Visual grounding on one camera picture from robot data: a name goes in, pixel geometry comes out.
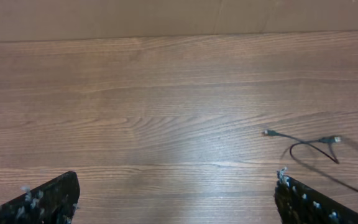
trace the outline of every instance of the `wooden surface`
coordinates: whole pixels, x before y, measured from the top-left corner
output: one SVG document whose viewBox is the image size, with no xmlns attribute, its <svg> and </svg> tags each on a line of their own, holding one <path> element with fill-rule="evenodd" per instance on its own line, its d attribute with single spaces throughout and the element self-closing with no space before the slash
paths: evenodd
<svg viewBox="0 0 358 224">
<path fill-rule="evenodd" d="M 283 151 L 344 136 L 358 188 L 358 32 L 0 43 L 0 204 L 67 170 L 75 223 L 280 223 L 277 169 L 358 212 L 358 194 Z"/>
</svg>

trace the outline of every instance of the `cardboard wall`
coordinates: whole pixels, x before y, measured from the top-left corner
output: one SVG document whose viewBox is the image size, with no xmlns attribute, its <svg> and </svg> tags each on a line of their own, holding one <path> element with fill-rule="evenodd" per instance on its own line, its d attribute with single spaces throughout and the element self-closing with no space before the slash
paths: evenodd
<svg viewBox="0 0 358 224">
<path fill-rule="evenodd" d="M 358 30 L 358 0 L 0 0 L 0 42 Z"/>
</svg>

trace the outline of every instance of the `wood grain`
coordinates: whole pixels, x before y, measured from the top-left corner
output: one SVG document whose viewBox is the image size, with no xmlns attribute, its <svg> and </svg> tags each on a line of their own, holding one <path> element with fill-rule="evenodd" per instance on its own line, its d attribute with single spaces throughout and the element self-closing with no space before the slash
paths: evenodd
<svg viewBox="0 0 358 224">
<path fill-rule="evenodd" d="M 279 223 L 275 171 L 358 212 L 283 151 L 340 134 L 358 188 L 358 32 L 0 43 L 0 204 L 77 172 L 75 223 Z"/>
</svg>

